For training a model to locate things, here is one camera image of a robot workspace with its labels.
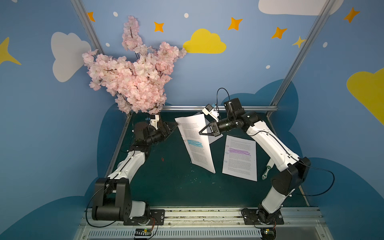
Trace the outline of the document with blue highlight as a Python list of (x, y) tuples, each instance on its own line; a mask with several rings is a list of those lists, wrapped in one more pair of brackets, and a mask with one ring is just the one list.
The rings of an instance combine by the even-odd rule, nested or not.
[(175, 118), (178, 123), (179, 131), (190, 155), (191, 162), (207, 171), (215, 174), (215, 167), (211, 154), (209, 138), (206, 135), (200, 135), (207, 124), (204, 114), (193, 115), (189, 117)]

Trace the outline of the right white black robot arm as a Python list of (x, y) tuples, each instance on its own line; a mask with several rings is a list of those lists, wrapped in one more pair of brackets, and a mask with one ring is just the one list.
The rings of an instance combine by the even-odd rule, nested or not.
[(227, 117), (220, 120), (218, 108), (210, 104), (205, 106), (203, 113), (214, 119), (206, 126), (211, 129), (208, 135), (217, 137), (235, 128), (242, 129), (261, 146), (270, 157), (272, 167), (280, 172), (272, 178), (272, 187), (257, 210), (259, 220), (269, 223), (272, 217), (279, 215), (286, 198), (306, 180), (312, 168), (311, 161), (291, 151), (261, 119), (260, 114), (246, 112), (238, 98), (225, 102), (225, 110)]

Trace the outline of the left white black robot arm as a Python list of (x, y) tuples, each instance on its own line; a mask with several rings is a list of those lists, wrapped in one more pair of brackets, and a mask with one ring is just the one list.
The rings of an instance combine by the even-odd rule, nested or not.
[(176, 122), (162, 120), (156, 127), (146, 122), (135, 125), (135, 141), (126, 159), (119, 163), (114, 172), (95, 183), (95, 191), (89, 202), (92, 205), (92, 220), (123, 222), (126, 226), (160, 225), (146, 202), (132, 200), (131, 181), (148, 159), (151, 146), (165, 141), (177, 127)]

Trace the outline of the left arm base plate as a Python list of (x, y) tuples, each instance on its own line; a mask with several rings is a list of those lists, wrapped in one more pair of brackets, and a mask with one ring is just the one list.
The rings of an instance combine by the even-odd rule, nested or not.
[(164, 209), (150, 209), (142, 217), (132, 217), (124, 221), (124, 226), (163, 226), (165, 220)]

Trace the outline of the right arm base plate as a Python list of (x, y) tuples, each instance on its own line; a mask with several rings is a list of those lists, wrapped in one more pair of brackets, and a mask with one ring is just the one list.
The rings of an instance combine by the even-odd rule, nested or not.
[(283, 225), (284, 220), (281, 209), (270, 214), (263, 208), (260, 209), (241, 209), (245, 225)]

